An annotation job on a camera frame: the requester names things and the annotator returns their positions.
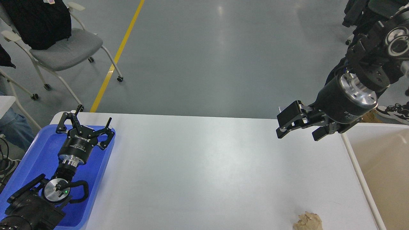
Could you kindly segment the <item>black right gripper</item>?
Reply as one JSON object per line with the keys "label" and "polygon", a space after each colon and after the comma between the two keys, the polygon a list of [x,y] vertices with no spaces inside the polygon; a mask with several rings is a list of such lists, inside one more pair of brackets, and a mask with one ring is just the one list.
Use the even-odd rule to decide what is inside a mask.
{"label": "black right gripper", "polygon": [[364,86],[355,74],[342,74],[330,80],[310,106],[295,100],[281,111],[277,115],[276,134],[281,139],[290,131],[317,125],[323,112],[323,126],[312,132],[313,139],[319,141],[328,134],[345,133],[376,106],[374,91]]}

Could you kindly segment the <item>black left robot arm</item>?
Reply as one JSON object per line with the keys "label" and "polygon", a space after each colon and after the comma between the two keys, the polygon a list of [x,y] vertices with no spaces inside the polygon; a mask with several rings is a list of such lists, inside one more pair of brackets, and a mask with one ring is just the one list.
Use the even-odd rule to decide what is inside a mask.
{"label": "black left robot arm", "polygon": [[2,230],[80,230],[94,205],[115,130],[80,124],[75,112],[35,137],[1,194]]}

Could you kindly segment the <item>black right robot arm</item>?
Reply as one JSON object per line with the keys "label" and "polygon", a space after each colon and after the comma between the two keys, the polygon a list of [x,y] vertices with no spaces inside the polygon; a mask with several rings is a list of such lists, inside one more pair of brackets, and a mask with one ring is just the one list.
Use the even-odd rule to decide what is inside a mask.
{"label": "black right robot arm", "polygon": [[344,133],[377,106],[378,98],[408,75],[408,1],[349,0],[343,25],[355,25],[352,41],[330,72],[315,102],[296,100],[277,115],[278,138],[292,130],[318,126],[318,141]]}

